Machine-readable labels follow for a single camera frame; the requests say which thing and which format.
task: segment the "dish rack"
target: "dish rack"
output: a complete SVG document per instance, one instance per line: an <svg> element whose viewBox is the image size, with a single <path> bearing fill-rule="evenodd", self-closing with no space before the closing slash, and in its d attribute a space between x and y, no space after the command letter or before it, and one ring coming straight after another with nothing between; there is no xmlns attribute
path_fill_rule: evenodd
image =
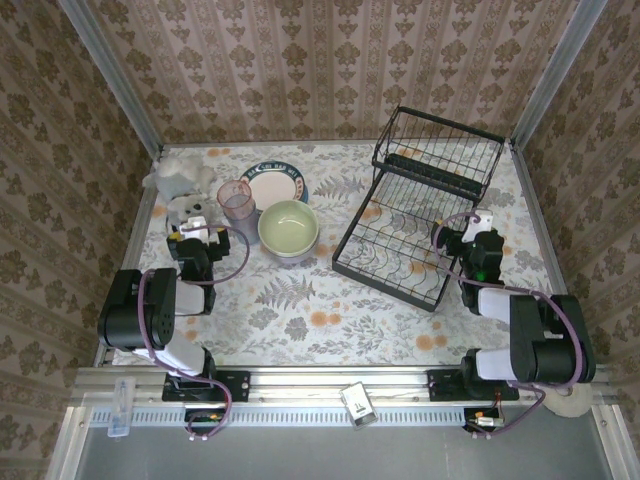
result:
<svg viewBox="0 0 640 480"><path fill-rule="evenodd" d="M434 311L457 257L443 253L437 264L431 229L478 205L503 144L498 135L396 108L373 152L373 185L333 255L333 270ZM462 231L467 223L450 226Z"/></svg>

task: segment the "gray floor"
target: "gray floor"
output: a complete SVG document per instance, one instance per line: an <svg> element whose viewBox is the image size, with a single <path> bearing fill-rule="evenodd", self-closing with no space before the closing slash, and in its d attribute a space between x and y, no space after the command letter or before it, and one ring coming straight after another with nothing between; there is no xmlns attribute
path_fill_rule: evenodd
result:
<svg viewBox="0 0 640 480"><path fill-rule="evenodd" d="M228 428L190 442L180 428L114 441L91 429L77 479L608 479L593 417L542 409L506 435L460 428Z"/></svg>

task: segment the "plate with blue rim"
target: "plate with blue rim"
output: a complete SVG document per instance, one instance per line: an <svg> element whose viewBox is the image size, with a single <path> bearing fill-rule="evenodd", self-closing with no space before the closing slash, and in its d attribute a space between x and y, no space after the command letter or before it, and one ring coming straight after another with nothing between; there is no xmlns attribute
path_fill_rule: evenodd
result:
<svg viewBox="0 0 640 480"><path fill-rule="evenodd" d="M251 187L259 212L282 200L309 201L309 191L302 173L286 162L258 163L244 172L240 180Z"/></svg>

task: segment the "green bowl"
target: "green bowl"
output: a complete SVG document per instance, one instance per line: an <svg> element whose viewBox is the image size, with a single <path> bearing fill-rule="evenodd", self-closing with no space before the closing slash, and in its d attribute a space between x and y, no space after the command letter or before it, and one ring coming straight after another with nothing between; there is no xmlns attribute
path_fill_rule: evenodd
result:
<svg viewBox="0 0 640 480"><path fill-rule="evenodd" d="M308 251L318 238L318 219L308 205L284 200L267 208L258 221L262 245L279 257L296 257Z"/></svg>

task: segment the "wallpaper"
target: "wallpaper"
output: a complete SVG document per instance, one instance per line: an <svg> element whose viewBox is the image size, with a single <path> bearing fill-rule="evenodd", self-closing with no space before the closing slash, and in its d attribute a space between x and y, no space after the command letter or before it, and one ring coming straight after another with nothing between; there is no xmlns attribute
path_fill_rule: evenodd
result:
<svg viewBox="0 0 640 480"><path fill-rule="evenodd" d="M577 0L89 0L164 143L509 134Z"/></svg>
<svg viewBox="0 0 640 480"><path fill-rule="evenodd" d="M525 157L640 451L640 1L609 1Z"/></svg>
<svg viewBox="0 0 640 480"><path fill-rule="evenodd" d="M56 3L0 0L0 479L44 477L149 164Z"/></svg>

